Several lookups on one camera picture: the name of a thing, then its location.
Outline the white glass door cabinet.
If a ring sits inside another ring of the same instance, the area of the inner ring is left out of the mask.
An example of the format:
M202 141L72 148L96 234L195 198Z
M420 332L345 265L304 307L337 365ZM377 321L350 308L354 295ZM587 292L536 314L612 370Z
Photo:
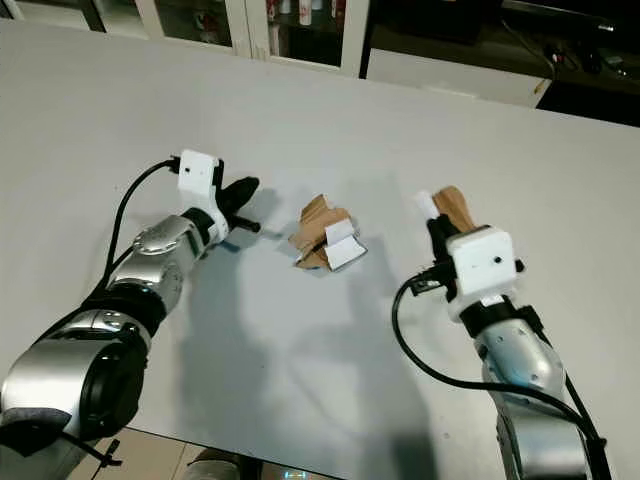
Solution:
M0 0L4 18L364 77L374 0Z

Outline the white low cabinet panel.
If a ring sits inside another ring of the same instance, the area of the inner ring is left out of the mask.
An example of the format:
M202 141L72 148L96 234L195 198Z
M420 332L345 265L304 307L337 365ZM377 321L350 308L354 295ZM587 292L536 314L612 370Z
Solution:
M553 84L549 78L380 49L369 51L364 77L369 81L522 108L536 108Z

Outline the brown cardboard scrap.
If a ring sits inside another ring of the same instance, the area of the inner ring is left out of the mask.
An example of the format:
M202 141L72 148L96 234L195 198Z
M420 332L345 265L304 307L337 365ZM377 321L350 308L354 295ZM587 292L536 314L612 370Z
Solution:
M346 268L369 251L357 234L355 219L344 207L330 206L325 195L316 195L303 207L297 232L288 239L298 251L293 265L330 273Z

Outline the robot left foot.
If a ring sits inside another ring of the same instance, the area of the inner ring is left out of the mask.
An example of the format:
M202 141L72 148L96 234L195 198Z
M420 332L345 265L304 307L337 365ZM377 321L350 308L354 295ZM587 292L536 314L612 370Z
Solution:
M219 449L206 448L189 461L179 480L260 480L262 461Z

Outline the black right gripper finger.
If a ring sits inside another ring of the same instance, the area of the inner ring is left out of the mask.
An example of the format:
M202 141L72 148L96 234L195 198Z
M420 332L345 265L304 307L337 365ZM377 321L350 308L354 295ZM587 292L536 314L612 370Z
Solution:
M448 251L448 239L460 234L460 229L447 214L436 215L426 220L426 228L431 241L431 252L434 261L449 261L451 253Z

